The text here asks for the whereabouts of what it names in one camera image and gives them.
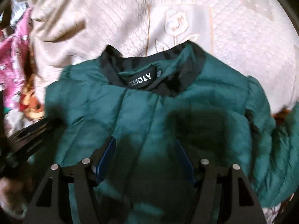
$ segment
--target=clothing label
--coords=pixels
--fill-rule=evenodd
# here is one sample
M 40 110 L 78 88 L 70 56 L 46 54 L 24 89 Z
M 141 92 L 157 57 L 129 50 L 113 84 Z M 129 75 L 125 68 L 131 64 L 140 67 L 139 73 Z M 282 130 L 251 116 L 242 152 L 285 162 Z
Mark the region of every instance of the clothing label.
M 139 72 L 136 75 L 126 79 L 129 88 L 138 89 L 151 84 L 157 78 L 157 69 L 151 66 L 149 69 Z

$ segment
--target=silver screw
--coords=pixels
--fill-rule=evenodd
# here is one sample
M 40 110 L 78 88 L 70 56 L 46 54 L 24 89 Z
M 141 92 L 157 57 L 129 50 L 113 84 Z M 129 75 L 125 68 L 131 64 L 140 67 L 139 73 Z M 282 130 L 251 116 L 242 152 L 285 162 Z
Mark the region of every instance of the silver screw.
M 210 162 L 209 162 L 208 159 L 203 158 L 203 159 L 200 160 L 200 163 L 203 164 L 203 165 L 208 165 Z
M 83 163 L 83 164 L 89 164 L 89 163 L 90 163 L 90 159 L 89 159 L 89 158 L 84 158 L 84 159 L 82 160 L 82 163 Z
M 234 170 L 240 170 L 240 168 L 241 168 L 241 167 L 240 167 L 238 164 L 236 164 L 236 163 L 233 164 L 233 169 L 234 169 Z
M 51 169 L 52 170 L 57 170 L 59 168 L 59 165 L 58 164 L 53 164 L 52 166 L 51 166 Z

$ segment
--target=pink fabric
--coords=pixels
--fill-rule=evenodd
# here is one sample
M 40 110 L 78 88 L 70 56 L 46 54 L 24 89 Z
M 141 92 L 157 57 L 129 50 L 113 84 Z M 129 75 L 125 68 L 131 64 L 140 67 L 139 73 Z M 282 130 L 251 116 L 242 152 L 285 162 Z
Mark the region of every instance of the pink fabric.
M 23 68 L 32 30 L 31 11 L 32 8 L 26 10 L 14 34 L 0 41 L 0 85 L 5 88 L 4 106 L 10 109 L 20 108 L 20 95 L 25 84 Z

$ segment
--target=wrinkled beige fabric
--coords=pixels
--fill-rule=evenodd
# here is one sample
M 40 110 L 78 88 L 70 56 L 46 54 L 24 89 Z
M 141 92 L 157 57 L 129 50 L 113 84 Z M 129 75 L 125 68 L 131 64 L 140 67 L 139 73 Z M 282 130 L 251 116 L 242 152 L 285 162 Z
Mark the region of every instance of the wrinkled beige fabric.
M 190 39 L 263 86 L 272 113 L 298 95 L 299 37 L 277 0 L 29 0 L 39 77 L 36 94 L 63 67 L 101 55 L 146 56 Z

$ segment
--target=quilted jacket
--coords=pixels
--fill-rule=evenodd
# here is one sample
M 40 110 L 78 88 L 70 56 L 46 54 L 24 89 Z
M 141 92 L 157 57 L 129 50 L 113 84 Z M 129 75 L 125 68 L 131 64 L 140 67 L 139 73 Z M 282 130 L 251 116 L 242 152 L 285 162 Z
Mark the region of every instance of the quilted jacket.
M 107 46 L 99 58 L 67 66 L 47 88 L 45 108 L 65 124 L 42 154 L 47 166 L 76 164 L 116 138 L 95 191 L 100 203 L 126 204 L 123 223 L 184 222 L 195 192 L 176 157 L 176 139 L 195 158 L 239 164 L 263 207 L 299 184 L 299 105 L 276 126 L 255 78 L 190 41 L 133 58 Z

